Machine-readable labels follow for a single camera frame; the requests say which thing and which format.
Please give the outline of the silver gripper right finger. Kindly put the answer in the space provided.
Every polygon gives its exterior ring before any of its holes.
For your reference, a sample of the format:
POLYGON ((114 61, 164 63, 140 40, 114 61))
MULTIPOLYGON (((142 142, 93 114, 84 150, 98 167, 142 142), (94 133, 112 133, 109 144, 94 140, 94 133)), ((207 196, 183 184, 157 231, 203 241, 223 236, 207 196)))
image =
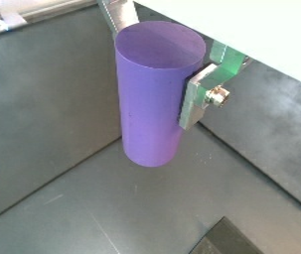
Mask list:
POLYGON ((213 42, 211 62, 189 78, 180 114, 180 126, 189 130, 204 118, 209 105, 223 107, 229 98, 224 84, 248 64, 250 57, 219 41, 213 42))

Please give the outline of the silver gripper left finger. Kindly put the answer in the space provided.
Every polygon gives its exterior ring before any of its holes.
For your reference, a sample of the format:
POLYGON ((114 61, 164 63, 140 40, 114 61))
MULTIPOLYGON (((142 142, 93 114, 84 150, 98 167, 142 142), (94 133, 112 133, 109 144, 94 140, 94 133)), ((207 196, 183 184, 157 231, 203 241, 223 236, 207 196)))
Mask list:
POLYGON ((133 0, 97 0, 113 37, 140 22, 133 0))

